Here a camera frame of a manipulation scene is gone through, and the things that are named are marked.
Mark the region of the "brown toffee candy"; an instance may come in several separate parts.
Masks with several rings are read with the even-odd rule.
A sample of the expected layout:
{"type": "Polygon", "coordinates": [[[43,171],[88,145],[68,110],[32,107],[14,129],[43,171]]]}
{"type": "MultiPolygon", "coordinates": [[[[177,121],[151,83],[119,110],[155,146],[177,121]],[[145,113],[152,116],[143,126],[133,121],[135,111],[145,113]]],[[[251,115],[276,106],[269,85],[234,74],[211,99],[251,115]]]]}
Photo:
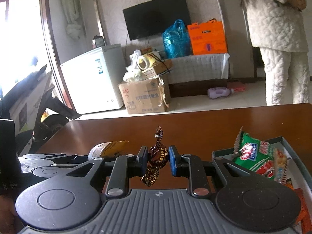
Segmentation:
{"type": "Polygon", "coordinates": [[[158,126],[155,132],[156,143],[148,151],[148,166],[141,181],[148,187],[155,184],[160,169],[164,168],[169,160],[169,150],[162,144],[163,130],[158,126]]]}

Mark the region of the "green shrimp cracker bag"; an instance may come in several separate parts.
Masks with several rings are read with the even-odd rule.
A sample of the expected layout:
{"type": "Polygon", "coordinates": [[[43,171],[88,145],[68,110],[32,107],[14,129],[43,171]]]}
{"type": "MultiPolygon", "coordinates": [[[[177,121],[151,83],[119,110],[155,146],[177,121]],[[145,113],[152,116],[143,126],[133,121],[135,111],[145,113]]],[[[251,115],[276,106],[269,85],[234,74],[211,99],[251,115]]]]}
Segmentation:
{"type": "Polygon", "coordinates": [[[242,128],[235,139],[233,162],[268,179],[274,179],[274,147],[251,137],[242,128]]]}

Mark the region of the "electric scooter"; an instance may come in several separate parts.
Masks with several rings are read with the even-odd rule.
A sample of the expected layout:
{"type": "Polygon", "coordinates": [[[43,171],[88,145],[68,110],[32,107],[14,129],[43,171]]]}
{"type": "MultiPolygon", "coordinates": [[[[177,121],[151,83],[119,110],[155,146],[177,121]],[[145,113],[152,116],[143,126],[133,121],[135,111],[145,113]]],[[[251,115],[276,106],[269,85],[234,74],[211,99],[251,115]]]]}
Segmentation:
{"type": "Polygon", "coordinates": [[[14,121],[19,156],[35,153],[70,120],[81,117],[52,95],[52,72],[46,68],[36,68],[8,93],[1,94],[1,118],[14,121]]]}

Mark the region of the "purple detergent bottle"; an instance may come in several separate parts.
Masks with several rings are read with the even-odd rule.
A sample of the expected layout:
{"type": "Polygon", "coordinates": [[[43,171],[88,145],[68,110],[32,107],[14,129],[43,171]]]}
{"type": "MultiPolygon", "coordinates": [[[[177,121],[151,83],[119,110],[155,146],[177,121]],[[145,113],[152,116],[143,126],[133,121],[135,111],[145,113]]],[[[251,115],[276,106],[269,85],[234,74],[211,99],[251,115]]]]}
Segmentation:
{"type": "Polygon", "coordinates": [[[228,97],[234,94],[234,89],[229,89],[225,87],[210,88],[207,90],[207,95],[210,99],[218,99],[221,97],[228,97]]]}

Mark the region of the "white cloth covered cabinet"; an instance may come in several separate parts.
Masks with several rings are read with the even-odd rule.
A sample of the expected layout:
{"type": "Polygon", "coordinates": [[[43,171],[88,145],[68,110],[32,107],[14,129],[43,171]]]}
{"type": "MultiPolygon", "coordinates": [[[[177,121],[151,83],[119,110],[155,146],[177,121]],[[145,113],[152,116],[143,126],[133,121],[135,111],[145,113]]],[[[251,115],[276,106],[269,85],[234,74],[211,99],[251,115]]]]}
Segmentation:
{"type": "Polygon", "coordinates": [[[205,95],[209,88],[227,86],[229,57],[224,53],[172,59],[167,74],[171,97],[205,95]]]}

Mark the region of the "white plastic bag pile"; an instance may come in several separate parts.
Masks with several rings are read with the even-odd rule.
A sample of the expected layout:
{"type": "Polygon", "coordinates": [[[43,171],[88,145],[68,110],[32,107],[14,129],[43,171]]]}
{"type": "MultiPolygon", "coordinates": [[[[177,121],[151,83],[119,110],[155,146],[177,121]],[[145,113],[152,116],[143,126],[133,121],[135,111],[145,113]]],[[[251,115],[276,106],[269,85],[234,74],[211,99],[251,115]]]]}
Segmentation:
{"type": "Polygon", "coordinates": [[[135,50],[133,54],[129,55],[131,64],[126,67],[127,72],[123,77],[124,82],[131,83],[145,80],[145,76],[137,64],[140,56],[141,56],[140,50],[135,50]]]}

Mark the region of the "red floor mat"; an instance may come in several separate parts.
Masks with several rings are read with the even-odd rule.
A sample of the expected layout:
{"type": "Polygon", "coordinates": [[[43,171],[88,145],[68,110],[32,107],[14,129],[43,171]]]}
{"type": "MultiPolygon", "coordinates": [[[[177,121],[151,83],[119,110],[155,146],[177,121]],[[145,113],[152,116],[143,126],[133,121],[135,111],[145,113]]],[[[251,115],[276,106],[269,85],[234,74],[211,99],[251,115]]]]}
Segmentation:
{"type": "Polygon", "coordinates": [[[246,86],[240,81],[231,81],[227,83],[227,87],[234,92],[244,92],[246,91],[246,86]]]}

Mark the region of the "white chest freezer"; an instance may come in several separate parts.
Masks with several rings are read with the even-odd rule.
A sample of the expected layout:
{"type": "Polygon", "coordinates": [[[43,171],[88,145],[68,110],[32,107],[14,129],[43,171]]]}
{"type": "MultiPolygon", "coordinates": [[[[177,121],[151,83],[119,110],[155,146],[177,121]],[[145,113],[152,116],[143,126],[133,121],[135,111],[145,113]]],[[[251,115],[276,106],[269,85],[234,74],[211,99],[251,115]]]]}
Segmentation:
{"type": "Polygon", "coordinates": [[[123,81],[125,67],[120,44],[99,47],[64,62],[61,70],[76,112],[122,108],[118,84],[123,81]]]}

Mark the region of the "small cardboard box stack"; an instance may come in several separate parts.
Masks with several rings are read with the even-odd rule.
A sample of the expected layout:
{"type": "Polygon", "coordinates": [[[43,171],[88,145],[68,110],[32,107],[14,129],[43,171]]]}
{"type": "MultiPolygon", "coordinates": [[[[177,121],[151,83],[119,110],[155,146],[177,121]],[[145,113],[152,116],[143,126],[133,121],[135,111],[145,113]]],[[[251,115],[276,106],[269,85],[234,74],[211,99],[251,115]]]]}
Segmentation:
{"type": "Polygon", "coordinates": [[[137,66],[144,78],[149,79],[170,72],[173,63],[171,59],[163,59],[159,52],[152,51],[139,56],[137,66]]]}

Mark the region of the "blue plastic bag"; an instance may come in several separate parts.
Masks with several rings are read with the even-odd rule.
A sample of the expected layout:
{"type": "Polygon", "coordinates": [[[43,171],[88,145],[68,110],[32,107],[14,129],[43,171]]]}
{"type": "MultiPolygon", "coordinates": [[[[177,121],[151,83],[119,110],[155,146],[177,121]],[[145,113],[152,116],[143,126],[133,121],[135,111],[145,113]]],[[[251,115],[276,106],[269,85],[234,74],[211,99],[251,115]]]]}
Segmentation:
{"type": "Polygon", "coordinates": [[[162,34],[164,51],[168,59],[190,56],[191,43],[187,28],[181,19],[177,19],[162,34]]]}

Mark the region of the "kettle on freezer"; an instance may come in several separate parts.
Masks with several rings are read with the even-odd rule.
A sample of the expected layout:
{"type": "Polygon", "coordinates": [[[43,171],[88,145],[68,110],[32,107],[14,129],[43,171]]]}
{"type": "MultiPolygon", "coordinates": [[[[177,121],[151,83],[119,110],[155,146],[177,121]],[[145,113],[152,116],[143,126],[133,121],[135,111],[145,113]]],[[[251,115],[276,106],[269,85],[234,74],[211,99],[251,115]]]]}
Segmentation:
{"type": "Polygon", "coordinates": [[[100,35],[96,35],[94,36],[94,38],[92,39],[92,45],[93,45],[93,49],[105,46],[105,40],[102,36],[100,35]]]}

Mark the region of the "orange gift box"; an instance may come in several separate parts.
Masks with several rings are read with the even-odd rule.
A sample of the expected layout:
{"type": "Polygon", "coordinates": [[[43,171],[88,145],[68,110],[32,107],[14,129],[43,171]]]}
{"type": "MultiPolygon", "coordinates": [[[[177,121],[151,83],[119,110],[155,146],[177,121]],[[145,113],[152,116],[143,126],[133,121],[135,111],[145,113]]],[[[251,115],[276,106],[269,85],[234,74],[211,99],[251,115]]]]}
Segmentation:
{"type": "Polygon", "coordinates": [[[211,19],[187,26],[193,55],[227,53],[222,21],[211,19]]]}

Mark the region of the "person in white pajamas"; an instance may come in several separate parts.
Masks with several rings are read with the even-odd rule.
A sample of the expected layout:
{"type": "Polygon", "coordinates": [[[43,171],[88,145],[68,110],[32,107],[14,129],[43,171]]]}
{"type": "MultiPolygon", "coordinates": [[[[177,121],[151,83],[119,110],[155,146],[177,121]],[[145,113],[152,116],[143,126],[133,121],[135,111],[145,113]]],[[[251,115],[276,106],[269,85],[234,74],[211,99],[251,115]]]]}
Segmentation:
{"type": "Polygon", "coordinates": [[[241,0],[252,46],[264,62],[268,106],[281,105],[287,85],[294,104],[309,103],[308,42],[302,11],[306,0],[241,0]]]}

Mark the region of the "tied white curtain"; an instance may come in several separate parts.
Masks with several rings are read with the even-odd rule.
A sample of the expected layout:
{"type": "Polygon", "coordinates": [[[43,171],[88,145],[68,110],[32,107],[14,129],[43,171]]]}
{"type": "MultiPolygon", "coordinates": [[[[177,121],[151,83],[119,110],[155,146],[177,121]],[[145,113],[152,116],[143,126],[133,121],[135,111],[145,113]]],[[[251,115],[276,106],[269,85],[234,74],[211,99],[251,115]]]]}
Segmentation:
{"type": "Polygon", "coordinates": [[[80,0],[61,0],[63,12],[67,21],[66,32],[74,40],[83,34],[80,0]]]}

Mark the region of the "black wall television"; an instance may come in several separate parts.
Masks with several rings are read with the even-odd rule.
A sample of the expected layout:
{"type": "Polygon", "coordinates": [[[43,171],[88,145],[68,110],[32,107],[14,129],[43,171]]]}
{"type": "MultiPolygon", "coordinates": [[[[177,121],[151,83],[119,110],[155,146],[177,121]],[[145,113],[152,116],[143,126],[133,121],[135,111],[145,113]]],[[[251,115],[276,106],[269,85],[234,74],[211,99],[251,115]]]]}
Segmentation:
{"type": "Polygon", "coordinates": [[[163,33],[182,20],[191,24],[186,0],[152,0],[123,10],[130,40],[137,40],[163,33]]]}

